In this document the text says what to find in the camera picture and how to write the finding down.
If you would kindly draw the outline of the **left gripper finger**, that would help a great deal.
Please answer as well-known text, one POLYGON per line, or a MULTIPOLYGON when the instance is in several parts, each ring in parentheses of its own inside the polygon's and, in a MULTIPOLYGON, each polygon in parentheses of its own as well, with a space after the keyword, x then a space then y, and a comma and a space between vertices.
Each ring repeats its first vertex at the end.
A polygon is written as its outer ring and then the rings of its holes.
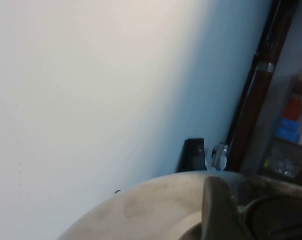
POLYGON ((209 176, 204 180, 202 239, 253 239, 226 181, 217 176, 209 176))

